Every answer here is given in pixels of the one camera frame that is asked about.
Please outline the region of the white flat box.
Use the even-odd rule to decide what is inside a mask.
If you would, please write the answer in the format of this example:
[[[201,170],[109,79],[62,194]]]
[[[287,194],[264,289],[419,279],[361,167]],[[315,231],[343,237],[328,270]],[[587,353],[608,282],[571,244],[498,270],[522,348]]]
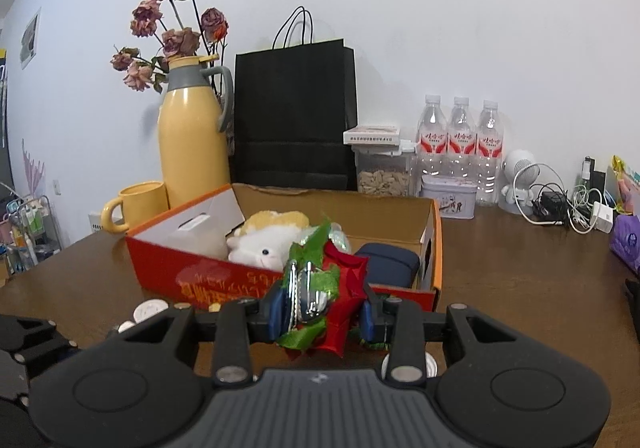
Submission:
[[[400,143],[400,130],[395,126],[358,125],[343,133],[344,145],[372,145],[372,147],[397,147]]]

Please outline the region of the storage rack with items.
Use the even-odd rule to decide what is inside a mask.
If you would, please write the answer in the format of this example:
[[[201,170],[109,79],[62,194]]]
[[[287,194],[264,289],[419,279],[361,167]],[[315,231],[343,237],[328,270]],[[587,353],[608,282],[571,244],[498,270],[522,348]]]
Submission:
[[[36,267],[62,251],[47,195],[20,197],[1,183],[1,260],[9,277]]]

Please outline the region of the water bottle right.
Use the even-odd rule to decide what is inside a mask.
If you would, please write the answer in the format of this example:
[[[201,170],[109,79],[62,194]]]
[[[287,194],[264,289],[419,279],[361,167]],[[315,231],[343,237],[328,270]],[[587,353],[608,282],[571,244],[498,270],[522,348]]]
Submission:
[[[486,100],[477,124],[477,197],[479,205],[498,201],[498,168],[503,151],[503,125],[498,103]]]

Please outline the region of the dark blue zip pouch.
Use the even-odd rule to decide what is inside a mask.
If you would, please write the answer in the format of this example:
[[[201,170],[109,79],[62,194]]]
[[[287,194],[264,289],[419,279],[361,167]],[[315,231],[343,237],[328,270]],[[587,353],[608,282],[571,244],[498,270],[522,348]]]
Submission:
[[[356,255],[367,260],[369,284],[410,287],[420,268],[419,256],[403,247],[367,243]]]

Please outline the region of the clear snack container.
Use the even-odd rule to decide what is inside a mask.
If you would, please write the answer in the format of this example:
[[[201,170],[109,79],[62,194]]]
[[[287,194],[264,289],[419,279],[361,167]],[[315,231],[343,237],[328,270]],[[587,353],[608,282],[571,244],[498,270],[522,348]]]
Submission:
[[[384,197],[416,195],[416,145],[401,139],[397,147],[358,145],[354,147],[357,190]]]

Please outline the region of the white round disc cap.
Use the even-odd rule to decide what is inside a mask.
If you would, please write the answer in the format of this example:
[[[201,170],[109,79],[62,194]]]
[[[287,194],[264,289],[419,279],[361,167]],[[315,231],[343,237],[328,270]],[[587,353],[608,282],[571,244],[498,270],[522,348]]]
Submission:
[[[159,313],[167,310],[169,307],[167,301],[159,298],[148,299],[147,301],[142,301],[132,313],[134,317],[135,323],[141,323],[146,319],[150,319]]]

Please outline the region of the red artificial rose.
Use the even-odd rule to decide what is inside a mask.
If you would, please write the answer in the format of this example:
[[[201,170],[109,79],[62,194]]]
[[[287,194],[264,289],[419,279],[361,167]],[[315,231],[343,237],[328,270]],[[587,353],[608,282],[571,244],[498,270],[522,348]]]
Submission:
[[[277,339],[286,350],[343,356],[354,315],[367,299],[367,260],[333,245],[331,223],[305,230],[288,251],[282,278],[288,310]]]

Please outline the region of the small white round cap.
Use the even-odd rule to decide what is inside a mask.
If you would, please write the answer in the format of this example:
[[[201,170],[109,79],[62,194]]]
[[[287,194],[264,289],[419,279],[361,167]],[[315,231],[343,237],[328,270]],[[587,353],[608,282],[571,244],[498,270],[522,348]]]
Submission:
[[[127,321],[125,321],[125,322],[123,322],[123,323],[119,324],[119,327],[118,327],[118,329],[117,329],[117,332],[118,332],[118,333],[124,333],[124,332],[126,332],[127,330],[129,330],[129,329],[131,329],[132,327],[134,327],[135,325],[136,325],[136,324],[135,324],[134,322],[127,320]]]

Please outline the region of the clear cotton swab container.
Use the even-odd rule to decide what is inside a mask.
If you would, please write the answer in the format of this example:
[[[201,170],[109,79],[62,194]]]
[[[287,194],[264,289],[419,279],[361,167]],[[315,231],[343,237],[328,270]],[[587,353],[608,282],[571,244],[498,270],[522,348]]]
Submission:
[[[209,258],[226,259],[226,235],[216,220],[206,214],[197,215],[169,234],[165,245],[170,249]]]

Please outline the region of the red cardboard box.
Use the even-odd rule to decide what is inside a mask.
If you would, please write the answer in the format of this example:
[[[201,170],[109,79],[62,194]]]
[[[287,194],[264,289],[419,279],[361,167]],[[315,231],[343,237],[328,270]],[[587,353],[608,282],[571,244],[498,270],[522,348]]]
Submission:
[[[213,218],[218,233],[240,229],[260,211],[299,211],[310,228],[285,244],[284,257],[312,261],[324,273],[355,267],[360,246],[398,246],[419,255],[408,287],[388,275],[372,290],[411,299],[424,310],[436,308],[442,292],[442,220],[435,201],[381,197],[352,191],[268,189],[224,186],[158,215],[127,232],[126,242],[141,286],[174,301],[205,309],[232,299],[262,297],[283,277],[269,270],[192,253],[177,241],[179,228],[199,215]]]

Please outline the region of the white yellow plush hamster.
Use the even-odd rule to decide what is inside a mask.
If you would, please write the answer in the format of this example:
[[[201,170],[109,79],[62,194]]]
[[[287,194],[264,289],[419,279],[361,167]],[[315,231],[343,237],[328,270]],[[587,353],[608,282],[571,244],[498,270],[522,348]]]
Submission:
[[[282,272],[291,245],[309,227],[309,218],[301,212],[257,212],[228,236],[228,260],[233,264]]]

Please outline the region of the black paper shopping bag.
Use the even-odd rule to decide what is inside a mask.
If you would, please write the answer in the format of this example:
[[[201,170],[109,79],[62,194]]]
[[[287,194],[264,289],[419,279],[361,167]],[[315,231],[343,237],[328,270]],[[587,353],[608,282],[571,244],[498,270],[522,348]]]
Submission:
[[[343,142],[357,126],[354,50],[314,41],[311,12],[299,6],[278,30],[300,44],[235,57],[231,178],[258,187],[355,191],[355,154]]]

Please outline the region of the water bottle left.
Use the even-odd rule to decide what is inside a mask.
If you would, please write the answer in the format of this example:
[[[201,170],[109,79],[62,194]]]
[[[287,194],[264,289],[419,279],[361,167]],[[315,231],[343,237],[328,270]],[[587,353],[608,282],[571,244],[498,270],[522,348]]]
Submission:
[[[418,128],[418,155],[425,174],[442,173],[442,161],[447,153],[448,123],[442,113],[440,96],[427,94]]]

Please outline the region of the yellow ceramic mug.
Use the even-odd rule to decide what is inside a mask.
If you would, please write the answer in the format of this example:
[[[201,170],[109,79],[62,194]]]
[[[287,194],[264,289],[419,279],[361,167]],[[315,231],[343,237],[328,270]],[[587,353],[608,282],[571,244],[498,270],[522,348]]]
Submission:
[[[116,207],[122,213],[122,223],[115,223]],[[108,201],[101,212],[102,229],[109,233],[125,233],[168,211],[165,183],[145,181],[119,191],[117,197]]]

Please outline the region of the small metal tin box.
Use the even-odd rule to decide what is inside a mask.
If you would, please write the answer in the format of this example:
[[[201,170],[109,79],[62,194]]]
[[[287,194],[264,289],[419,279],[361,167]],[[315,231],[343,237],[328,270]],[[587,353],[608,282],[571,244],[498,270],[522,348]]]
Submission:
[[[468,179],[423,174],[419,195],[435,201],[442,218],[474,218],[476,184]]]

